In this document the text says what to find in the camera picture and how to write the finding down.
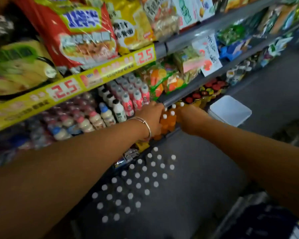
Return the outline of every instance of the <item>person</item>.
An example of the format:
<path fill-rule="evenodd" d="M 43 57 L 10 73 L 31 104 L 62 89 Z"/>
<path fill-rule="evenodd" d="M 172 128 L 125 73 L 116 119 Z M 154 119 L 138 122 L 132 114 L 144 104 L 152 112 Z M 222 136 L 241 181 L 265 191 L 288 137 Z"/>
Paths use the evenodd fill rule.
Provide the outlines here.
<path fill-rule="evenodd" d="M 160 133 L 163 104 L 139 120 L 28 150 L 0 168 L 0 238 L 40 238 L 61 220 L 137 140 Z M 299 148 L 214 120 L 192 105 L 177 110 L 181 128 L 215 144 L 281 205 L 299 217 Z"/>

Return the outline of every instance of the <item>hand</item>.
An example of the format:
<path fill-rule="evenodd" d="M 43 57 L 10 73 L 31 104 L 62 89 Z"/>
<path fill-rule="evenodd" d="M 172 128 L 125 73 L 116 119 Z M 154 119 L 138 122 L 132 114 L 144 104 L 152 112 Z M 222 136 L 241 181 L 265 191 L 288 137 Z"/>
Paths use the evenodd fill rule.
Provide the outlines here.
<path fill-rule="evenodd" d="M 199 136 L 199 128 L 212 119 L 207 112 L 194 105 L 178 109 L 176 115 L 180 118 L 182 130 L 195 136 Z"/>
<path fill-rule="evenodd" d="M 149 125 L 152 136 L 155 136 L 161 133 L 162 125 L 159 123 L 159 119 L 163 110 L 164 105 L 162 103 L 151 101 L 148 105 L 144 105 L 142 110 L 136 111 L 135 116 L 143 118 Z M 146 134 L 143 138 L 147 138 L 149 136 L 149 131 L 145 124 L 143 124 L 142 127 L 144 127 L 144 134 Z"/>

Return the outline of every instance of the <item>silver bracelet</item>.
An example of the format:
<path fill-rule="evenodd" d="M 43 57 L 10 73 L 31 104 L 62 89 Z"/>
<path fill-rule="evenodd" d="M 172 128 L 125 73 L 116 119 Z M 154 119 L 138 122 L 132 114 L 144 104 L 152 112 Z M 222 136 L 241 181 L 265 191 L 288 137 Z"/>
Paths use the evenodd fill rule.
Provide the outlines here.
<path fill-rule="evenodd" d="M 150 126 L 147 124 L 147 122 L 143 119 L 143 118 L 140 118 L 140 117 L 132 117 L 130 118 L 129 120 L 138 120 L 140 121 L 141 123 L 145 124 L 147 126 L 147 129 L 149 130 L 149 136 L 148 136 L 148 140 L 152 137 L 152 132 L 150 130 Z"/>

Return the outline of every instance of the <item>orange package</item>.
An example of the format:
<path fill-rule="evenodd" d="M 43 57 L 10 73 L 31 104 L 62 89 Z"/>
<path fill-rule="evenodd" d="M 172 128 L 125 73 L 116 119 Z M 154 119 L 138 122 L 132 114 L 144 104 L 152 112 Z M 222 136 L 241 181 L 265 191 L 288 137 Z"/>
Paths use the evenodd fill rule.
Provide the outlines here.
<path fill-rule="evenodd" d="M 118 56 L 105 3 L 90 7 L 76 0 L 14 0 L 44 40 L 63 75 L 79 73 Z"/>

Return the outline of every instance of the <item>floor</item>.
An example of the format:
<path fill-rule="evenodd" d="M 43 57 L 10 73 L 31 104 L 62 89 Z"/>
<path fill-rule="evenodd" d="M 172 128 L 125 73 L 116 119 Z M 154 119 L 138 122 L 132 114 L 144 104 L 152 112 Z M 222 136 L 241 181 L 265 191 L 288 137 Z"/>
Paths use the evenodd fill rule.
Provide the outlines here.
<path fill-rule="evenodd" d="M 252 110 L 242 129 L 271 136 L 299 118 L 299 48 L 286 50 L 248 80 L 232 95 Z M 77 220 L 82 238 L 188 239 L 202 221 L 227 210 L 248 183 L 247 175 L 214 145 L 182 131 L 158 152 L 163 159 L 176 155 L 168 179 L 120 222 L 102 223 L 97 203 L 89 203 Z"/>

